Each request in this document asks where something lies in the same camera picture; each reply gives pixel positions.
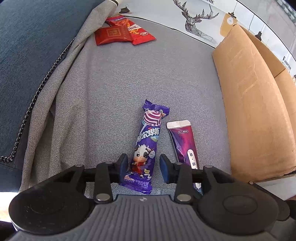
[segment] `gray fabric surface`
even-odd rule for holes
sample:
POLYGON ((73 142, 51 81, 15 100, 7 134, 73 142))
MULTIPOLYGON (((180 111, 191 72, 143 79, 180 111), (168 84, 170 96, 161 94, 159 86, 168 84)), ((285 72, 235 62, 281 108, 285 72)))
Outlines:
MULTIPOLYGON (((9 156, 29 104, 59 54, 103 0, 0 3, 0 156, 9 156)), ((29 125, 12 163, 0 162, 0 191, 18 191, 29 125)))
POLYGON ((286 221, 276 221, 271 234, 280 241, 294 241, 296 237, 296 220, 288 218, 286 221))
MULTIPOLYGON (((99 20, 104 17, 101 14, 97 15, 99 20)), ((145 99, 170 107, 157 146, 152 194, 172 194, 174 189, 174 185, 164 184, 159 170, 161 153, 176 161, 167 121, 190 120, 200 166, 211 164, 230 173, 227 126, 213 49, 164 26, 133 21, 157 40, 137 46, 128 42, 96 46, 92 34, 83 48, 74 43, 53 73, 33 109, 21 190, 77 163, 91 168, 116 161, 121 153, 131 158, 145 99), (78 48, 82 50, 62 82, 78 48), (54 97, 49 113, 50 105, 44 103, 51 103, 54 97)), ((84 24, 78 42, 83 43, 85 33, 95 29, 92 24, 84 24)), ((138 194, 117 184, 112 187, 114 194, 138 194)))

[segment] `cartoon cow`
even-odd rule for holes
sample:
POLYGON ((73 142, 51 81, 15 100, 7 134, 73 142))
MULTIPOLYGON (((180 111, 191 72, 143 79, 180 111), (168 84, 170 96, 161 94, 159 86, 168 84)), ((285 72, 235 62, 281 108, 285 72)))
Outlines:
POLYGON ((134 162, 132 163, 132 171, 138 173, 141 177, 143 176, 143 170, 141 169, 141 166, 146 164, 147 158, 151 151, 152 150, 149 148, 149 146, 138 145, 138 147, 135 149, 135 153, 133 154, 134 162))

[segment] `purple snack packet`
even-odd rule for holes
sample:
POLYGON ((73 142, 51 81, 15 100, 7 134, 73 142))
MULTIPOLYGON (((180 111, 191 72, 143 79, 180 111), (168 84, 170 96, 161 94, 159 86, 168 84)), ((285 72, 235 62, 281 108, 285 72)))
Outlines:
POLYGON ((148 100, 145 101, 143 109, 145 113, 131 168, 120 185, 144 194, 150 194, 161 119, 169 114, 170 109, 166 106, 152 104, 148 100))
MULTIPOLYGON (((175 147, 178 162, 186 163, 191 166, 191 169, 199 169, 190 121, 179 120, 168 122, 167 128, 175 147)), ((202 193, 201 183, 195 183, 193 187, 202 193)))

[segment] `red square packet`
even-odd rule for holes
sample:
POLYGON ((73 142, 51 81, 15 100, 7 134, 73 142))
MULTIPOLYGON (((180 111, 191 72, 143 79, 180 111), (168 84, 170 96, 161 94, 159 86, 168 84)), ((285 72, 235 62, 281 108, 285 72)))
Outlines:
POLYGON ((146 32, 145 29, 136 25, 134 22, 132 22, 131 20, 127 19, 124 16, 107 18, 106 23, 108 23, 110 26, 127 25, 128 30, 131 33, 131 36, 133 38, 133 41, 132 41, 133 45, 145 43, 151 40, 156 40, 156 38, 153 35, 146 32))
POLYGON ((94 34, 97 45, 133 40, 127 25, 99 28, 94 34))

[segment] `metal rivet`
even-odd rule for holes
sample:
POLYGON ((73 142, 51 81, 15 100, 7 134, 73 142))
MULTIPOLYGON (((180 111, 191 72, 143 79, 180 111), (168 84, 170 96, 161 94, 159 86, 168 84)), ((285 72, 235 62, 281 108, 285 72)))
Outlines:
POLYGON ((96 199, 98 201, 108 201, 110 199, 110 195, 107 193, 99 193, 96 195, 96 199))
POLYGON ((180 202, 188 202, 191 200, 191 197, 188 195, 188 194, 179 194, 177 196, 177 199, 180 201, 180 202))

